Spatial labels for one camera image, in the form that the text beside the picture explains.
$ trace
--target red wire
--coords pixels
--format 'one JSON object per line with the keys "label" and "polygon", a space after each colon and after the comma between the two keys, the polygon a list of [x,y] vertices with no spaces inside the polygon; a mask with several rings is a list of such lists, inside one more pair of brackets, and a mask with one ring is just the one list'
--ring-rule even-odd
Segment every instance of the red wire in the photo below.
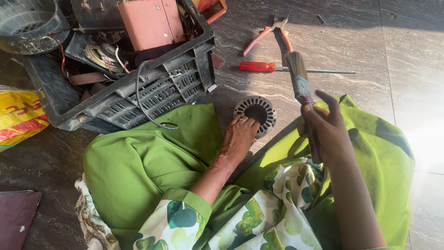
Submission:
{"label": "red wire", "polygon": [[74,23],[72,23],[72,25],[71,25],[69,28],[62,29],[62,30],[59,30],[59,31],[53,31],[53,32],[50,32],[49,34],[50,34],[50,35],[53,35],[53,34],[58,34],[58,33],[61,33],[61,32],[67,31],[67,30],[70,30],[70,29],[72,29],[72,27],[75,25],[76,22],[77,22],[77,18],[74,19]]}
{"label": "red wire", "polygon": [[127,70],[127,64],[128,64],[128,61],[126,61],[125,64],[123,65],[123,69],[125,70],[126,73],[129,74],[130,72]]}
{"label": "red wire", "polygon": [[63,75],[66,77],[66,79],[68,79],[71,83],[72,80],[71,78],[68,77],[68,75],[65,72],[65,52],[63,51],[63,45],[62,43],[59,41],[59,39],[55,38],[54,36],[49,35],[52,39],[56,40],[59,44],[60,44],[60,50],[62,51],[62,73]]}
{"label": "red wire", "polygon": [[107,58],[107,63],[108,63],[108,70],[109,70],[110,73],[112,74],[112,72],[111,72],[111,67],[110,67],[110,59],[109,59],[109,58]]}

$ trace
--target crate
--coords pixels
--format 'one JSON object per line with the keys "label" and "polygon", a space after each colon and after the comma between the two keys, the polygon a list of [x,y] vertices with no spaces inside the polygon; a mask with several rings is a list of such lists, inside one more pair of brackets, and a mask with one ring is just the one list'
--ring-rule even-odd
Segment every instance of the crate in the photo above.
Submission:
{"label": "crate", "polygon": [[[191,0],[179,0],[179,3],[186,7],[188,17],[182,22],[192,30],[194,39],[143,67],[139,94],[143,108],[152,118],[195,102],[205,96],[206,90],[215,83],[211,59],[213,30]],[[24,64],[54,127],[111,133],[148,121],[135,98],[136,71],[80,103],[85,90],[72,86],[52,58],[46,55],[26,56]]]}

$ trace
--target black cable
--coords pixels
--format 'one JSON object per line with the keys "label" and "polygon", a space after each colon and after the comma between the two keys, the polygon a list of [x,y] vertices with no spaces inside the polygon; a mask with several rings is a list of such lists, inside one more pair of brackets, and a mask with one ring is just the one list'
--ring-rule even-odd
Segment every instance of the black cable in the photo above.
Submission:
{"label": "black cable", "polygon": [[140,111],[142,111],[142,113],[148,118],[148,120],[150,120],[152,123],[156,124],[157,126],[163,128],[163,129],[178,129],[179,125],[172,123],[172,122],[161,122],[160,124],[155,122],[149,115],[148,113],[145,111],[145,109],[142,106],[142,103],[140,102],[140,96],[139,96],[139,78],[140,78],[140,71],[142,70],[143,66],[147,63],[149,63],[150,61],[144,61],[143,63],[140,64],[139,68],[137,69],[137,77],[136,77],[136,100],[137,100],[137,105],[139,106]]}

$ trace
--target sleeve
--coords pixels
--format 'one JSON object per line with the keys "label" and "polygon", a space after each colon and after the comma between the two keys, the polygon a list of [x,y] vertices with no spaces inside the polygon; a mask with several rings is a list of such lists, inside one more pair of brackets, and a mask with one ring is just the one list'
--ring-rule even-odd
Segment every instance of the sleeve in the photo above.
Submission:
{"label": "sleeve", "polygon": [[402,250],[400,246],[386,246],[386,247],[378,247],[366,250]]}
{"label": "sleeve", "polygon": [[191,250],[210,215],[211,206],[202,197],[168,189],[137,233],[133,249]]}

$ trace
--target pliers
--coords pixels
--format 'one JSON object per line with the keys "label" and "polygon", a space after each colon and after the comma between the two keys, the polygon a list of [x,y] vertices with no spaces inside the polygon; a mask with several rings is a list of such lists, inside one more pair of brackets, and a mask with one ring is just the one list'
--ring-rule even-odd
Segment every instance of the pliers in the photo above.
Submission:
{"label": "pliers", "polygon": [[262,38],[264,38],[266,35],[270,34],[270,32],[272,32],[275,28],[278,28],[281,30],[281,37],[284,40],[284,43],[287,47],[288,52],[293,52],[293,48],[291,47],[291,43],[290,40],[288,39],[288,31],[284,30],[284,25],[287,23],[288,21],[288,15],[287,17],[282,20],[282,21],[278,21],[278,17],[277,17],[278,12],[274,13],[274,24],[272,27],[268,27],[265,26],[264,31],[262,31],[257,37],[255,37],[250,45],[248,45],[248,47],[244,50],[244,53],[242,54],[243,56],[245,56],[246,54],[248,54],[248,52],[251,50],[251,48]]}

